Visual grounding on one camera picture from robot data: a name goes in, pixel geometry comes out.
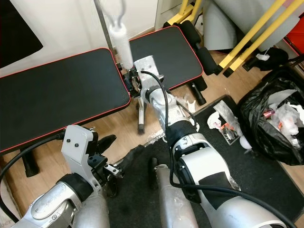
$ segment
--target metal bracket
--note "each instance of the metal bracket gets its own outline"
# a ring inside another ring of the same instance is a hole
[[[63,153],[72,173],[82,176],[93,188],[93,194],[101,192],[101,185],[91,172],[88,165],[87,146],[93,140],[93,133],[78,125],[69,125],[63,140],[61,152]]]
[[[149,103],[149,101],[147,101],[145,98],[145,93],[150,87],[155,85],[158,86],[158,83],[153,77],[150,75],[142,74],[141,71],[149,71],[155,74],[158,78],[160,77],[153,56],[147,56],[145,58],[136,60],[134,62],[134,66],[136,67],[142,85],[141,96],[146,103]]]
[[[124,177],[124,172],[121,171],[119,168],[114,167],[110,164],[106,164],[104,166],[104,168],[106,170],[108,170],[113,176],[115,176],[116,178],[123,178]]]

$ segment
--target black plastic bag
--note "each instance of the black plastic bag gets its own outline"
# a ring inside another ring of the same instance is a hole
[[[290,102],[304,107],[304,80],[292,69],[282,67],[270,72],[259,85],[241,99],[238,104],[239,122],[254,150],[289,165],[300,165],[304,164],[304,146],[301,149],[294,148],[263,116],[263,112],[268,108],[269,96],[286,89],[296,89],[297,92],[279,106]],[[303,145],[304,128],[299,128],[296,137]]]

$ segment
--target metal pole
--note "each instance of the metal pole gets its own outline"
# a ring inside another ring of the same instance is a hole
[[[98,17],[99,17],[99,20],[100,20],[101,27],[103,28],[103,31],[104,31],[104,36],[105,36],[106,43],[108,44],[108,47],[109,47],[110,51],[112,52],[112,54],[115,55],[114,49],[113,49],[113,46],[112,46],[112,43],[111,43],[111,40],[110,40],[109,32],[108,32],[108,29],[106,27],[105,18],[104,18],[104,14],[103,14],[103,11],[102,11],[100,0],[94,0],[94,4],[95,4],[95,7],[96,7],[96,10],[97,10],[97,13],[98,13]]]
[[[189,200],[181,189],[170,184],[169,168],[166,165],[158,165],[155,169],[160,194],[161,227],[198,228]],[[173,178],[175,182],[178,182],[176,176]]]

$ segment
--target white wall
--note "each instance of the white wall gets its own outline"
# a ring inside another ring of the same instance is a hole
[[[102,0],[109,13],[120,0]],[[11,0],[41,41],[38,52],[0,70],[5,76],[98,47],[107,47],[93,0]],[[123,22],[131,38],[154,26],[157,0],[126,0]]]
[[[180,5],[182,0],[162,0],[161,13],[164,13],[178,5]]]

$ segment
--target red object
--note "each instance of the red object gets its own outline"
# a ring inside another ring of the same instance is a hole
[[[269,118],[274,113],[275,113],[274,110],[270,110],[270,111],[267,111],[267,112],[263,113],[263,115],[264,115],[265,118]]]
[[[278,128],[279,128],[279,129],[281,129],[281,128],[282,128],[282,122],[280,122],[280,123],[279,123]]]
[[[299,54],[304,53],[304,17],[301,17],[297,25],[287,34],[286,37]]]

